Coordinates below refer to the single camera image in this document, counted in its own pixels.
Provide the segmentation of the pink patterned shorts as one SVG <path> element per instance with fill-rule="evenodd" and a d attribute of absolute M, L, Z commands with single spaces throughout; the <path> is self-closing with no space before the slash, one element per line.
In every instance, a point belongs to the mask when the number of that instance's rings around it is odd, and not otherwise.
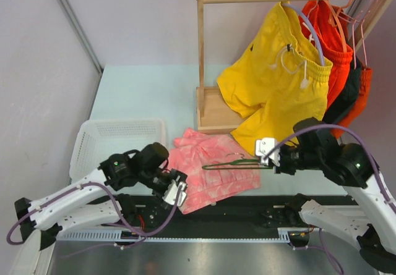
<path fill-rule="evenodd" d="M 189 214 L 233 197 L 239 193 L 260 188 L 260 171 L 257 169 L 206 170 L 211 164 L 252 159 L 229 135 L 207 135 L 188 128 L 182 137 L 174 139 L 170 151 L 169 169 L 187 175 L 187 197 L 180 207 Z"/>

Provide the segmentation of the green wire hanger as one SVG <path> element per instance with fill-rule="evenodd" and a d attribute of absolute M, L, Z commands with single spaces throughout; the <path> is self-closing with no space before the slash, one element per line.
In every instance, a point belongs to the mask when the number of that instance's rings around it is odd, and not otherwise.
<path fill-rule="evenodd" d="M 257 158 L 245 158 L 241 156 L 238 159 L 215 164 L 206 164 L 202 166 L 206 171 L 226 171 L 226 170 L 268 170 L 271 167 L 261 165 Z"/>

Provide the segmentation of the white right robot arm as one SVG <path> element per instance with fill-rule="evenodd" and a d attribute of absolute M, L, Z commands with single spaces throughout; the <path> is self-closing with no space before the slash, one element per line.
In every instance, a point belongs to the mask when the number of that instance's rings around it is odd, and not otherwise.
<path fill-rule="evenodd" d="M 313 117 L 305 119 L 293 127 L 292 135 L 272 143 L 267 157 L 285 174 L 320 170 L 357 202 L 368 221 L 349 218 L 302 194 L 286 205 L 286 221 L 317 226 L 356 248 L 374 269 L 393 274 L 395 198 L 362 139 L 341 145 L 331 134 L 333 128 Z"/>

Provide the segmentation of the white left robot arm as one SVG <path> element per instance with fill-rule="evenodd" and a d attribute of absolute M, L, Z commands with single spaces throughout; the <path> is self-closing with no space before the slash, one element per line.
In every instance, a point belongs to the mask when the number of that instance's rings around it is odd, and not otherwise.
<path fill-rule="evenodd" d="M 158 142 L 142 150 L 112 154 L 77 182 L 39 200 L 20 198 L 14 203 L 17 222 L 6 236 L 10 245 L 22 245 L 34 233 L 44 250 L 58 238 L 79 229 L 113 226 L 128 229 L 141 240 L 162 231 L 187 197 L 187 175 L 168 169 L 168 150 Z M 135 227 L 139 212 L 124 188 L 142 184 L 170 214 L 157 229 Z"/>

